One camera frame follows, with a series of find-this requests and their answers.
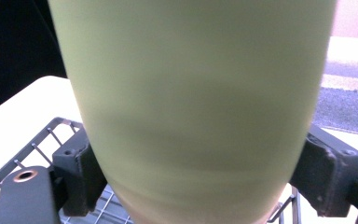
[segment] asphalt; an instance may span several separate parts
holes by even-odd
[[[358,91],[321,88],[313,123],[323,128],[358,133]]]

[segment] white table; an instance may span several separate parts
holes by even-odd
[[[81,122],[70,81],[65,78],[42,77],[0,105],[0,167],[56,117]],[[358,134],[327,131],[358,149]],[[352,209],[347,218],[321,218],[302,200],[301,216],[304,224],[352,224],[357,211]]]

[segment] white surface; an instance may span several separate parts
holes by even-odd
[[[65,78],[42,77],[0,105],[0,168],[56,117],[81,121]]]
[[[3,105],[0,105],[0,167],[55,117],[81,121],[68,79],[40,78]],[[326,131],[358,149],[358,134]],[[286,199],[289,193],[285,192],[281,201]],[[310,208],[305,200],[301,201],[301,206],[304,224],[352,224],[357,216],[356,209],[352,209],[347,218],[316,217],[316,212]],[[290,213],[286,213],[286,218],[289,218],[290,215]]]
[[[358,38],[330,37],[326,60],[330,63],[358,65]]]

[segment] light green cylinder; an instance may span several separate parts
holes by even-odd
[[[89,140],[135,223],[265,223],[312,119],[335,1],[49,4]]]

